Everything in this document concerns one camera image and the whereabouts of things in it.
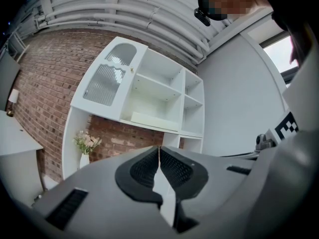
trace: white table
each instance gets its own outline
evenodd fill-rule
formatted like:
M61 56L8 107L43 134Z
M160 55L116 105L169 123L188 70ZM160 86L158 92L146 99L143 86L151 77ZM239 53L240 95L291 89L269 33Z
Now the white table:
M9 195L28 206L43 192L36 161L42 148L14 117L0 111L0 177Z

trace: white flowers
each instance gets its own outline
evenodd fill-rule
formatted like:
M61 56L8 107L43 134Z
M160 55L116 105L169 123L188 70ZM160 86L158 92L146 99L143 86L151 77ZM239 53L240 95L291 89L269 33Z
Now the white flowers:
M79 131L72 141L80 148L83 154L88 155L93 149L100 145L102 140L90 136L88 132Z

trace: white flower pot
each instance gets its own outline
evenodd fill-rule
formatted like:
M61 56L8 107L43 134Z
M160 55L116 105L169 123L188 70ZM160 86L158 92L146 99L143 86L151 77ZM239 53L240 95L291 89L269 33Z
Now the white flower pot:
M82 154L80 159L80 169L88 164L90 164L89 155Z

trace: red brick wall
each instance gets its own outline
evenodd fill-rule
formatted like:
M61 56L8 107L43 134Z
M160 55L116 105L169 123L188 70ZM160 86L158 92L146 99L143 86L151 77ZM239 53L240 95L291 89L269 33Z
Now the red brick wall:
M61 147L70 102L90 64L116 36L132 39L185 65L169 53L139 39L93 29L39 33L28 40L14 88L20 91L15 117L44 148L37 154L40 171L62 179ZM88 130L103 142L91 161L130 149L161 144L163 133L92 116Z

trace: white shelving unit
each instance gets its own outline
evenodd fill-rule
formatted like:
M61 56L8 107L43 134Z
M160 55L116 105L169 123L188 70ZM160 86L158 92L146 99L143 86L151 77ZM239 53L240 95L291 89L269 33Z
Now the white shelving unit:
M147 46L116 37L95 59L71 102L62 146L62 172L78 169L72 143L90 114L163 131L163 145L201 152L204 132L203 81Z

